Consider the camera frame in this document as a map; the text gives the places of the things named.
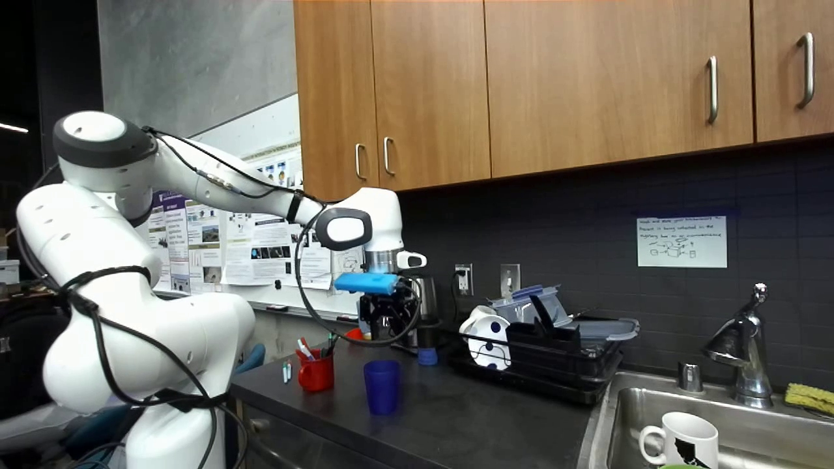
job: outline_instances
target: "black countertop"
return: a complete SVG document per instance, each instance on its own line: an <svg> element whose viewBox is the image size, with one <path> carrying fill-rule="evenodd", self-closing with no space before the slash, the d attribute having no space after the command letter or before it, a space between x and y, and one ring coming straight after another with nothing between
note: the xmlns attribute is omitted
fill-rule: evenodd
<svg viewBox="0 0 834 469"><path fill-rule="evenodd" d="M373 416L364 364L401 362L401 409ZM356 447L390 465L524 465L575 469L589 409L460 375L451 364L421 366L382 347L337 347L337 386L305 395L283 364L236 378L233 392L276 418Z"/></svg>

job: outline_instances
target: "stainless steel sink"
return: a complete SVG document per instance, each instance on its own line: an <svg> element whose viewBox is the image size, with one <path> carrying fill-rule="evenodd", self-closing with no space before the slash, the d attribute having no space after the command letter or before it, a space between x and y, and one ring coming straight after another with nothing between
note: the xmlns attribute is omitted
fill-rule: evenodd
<svg viewBox="0 0 834 469"><path fill-rule="evenodd" d="M638 433L661 425L665 411L691 411L721 426L722 469L831 469L834 418L786 405L752 409L730 398L727 387L706 386L688 392L674 378L619 373L602 404L593 411L579 465L645 469Z"/></svg>

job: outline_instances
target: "faucet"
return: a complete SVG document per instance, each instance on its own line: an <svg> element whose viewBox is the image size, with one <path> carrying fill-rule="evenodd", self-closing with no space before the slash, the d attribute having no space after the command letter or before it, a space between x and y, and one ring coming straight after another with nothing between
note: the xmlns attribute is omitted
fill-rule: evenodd
<svg viewBox="0 0 834 469"><path fill-rule="evenodd" d="M767 296L767 284L757 280L752 301L740 306L738 318L730 318L705 347L705 353L714 362L736 366L734 395L757 409L774 405L771 379L762 362L762 318L758 306Z"/></svg>

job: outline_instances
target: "white mug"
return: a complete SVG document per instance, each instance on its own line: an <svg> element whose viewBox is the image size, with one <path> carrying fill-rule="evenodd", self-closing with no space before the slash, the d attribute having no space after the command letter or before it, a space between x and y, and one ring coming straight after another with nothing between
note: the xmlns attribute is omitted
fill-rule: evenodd
<svg viewBox="0 0 834 469"><path fill-rule="evenodd" d="M650 435L663 438L663 454L653 455L648 451ZM642 430L642 454L650 464L691 464L721 469L721 430L685 411L667 411L663 426L650 425Z"/></svg>

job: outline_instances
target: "upper cabinet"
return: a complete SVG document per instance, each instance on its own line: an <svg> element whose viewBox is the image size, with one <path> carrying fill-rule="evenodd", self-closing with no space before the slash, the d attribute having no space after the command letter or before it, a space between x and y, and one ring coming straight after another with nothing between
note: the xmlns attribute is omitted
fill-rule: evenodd
<svg viewBox="0 0 834 469"><path fill-rule="evenodd" d="M294 0L305 188L491 176L482 0Z"/></svg>
<svg viewBox="0 0 834 469"><path fill-rule="evenodd" d="M754 141L749 0L485 0L494 174Z"/></svg>
<svg viewBox="0 0 834 469"><path fill-rule="evenodd" d="M834 3L754 0L757 138L834 131Z"/></svg>

